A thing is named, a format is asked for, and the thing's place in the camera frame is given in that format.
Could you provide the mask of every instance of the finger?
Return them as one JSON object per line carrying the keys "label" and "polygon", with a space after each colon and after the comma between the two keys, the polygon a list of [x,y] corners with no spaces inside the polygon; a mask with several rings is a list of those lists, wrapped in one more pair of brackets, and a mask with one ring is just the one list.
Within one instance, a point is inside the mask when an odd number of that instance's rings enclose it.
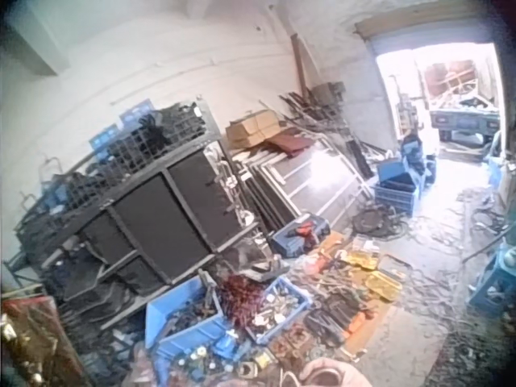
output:
{"label": "finger", "polygon": [[310,374],[316,369],[320,368],[334,368],[340,370],[341,362],[333,359],[328,359],[326,357],[322,357],[320,359],[312,360],[309,362],[302,372],[299,374],[299,379],[304,381]]}

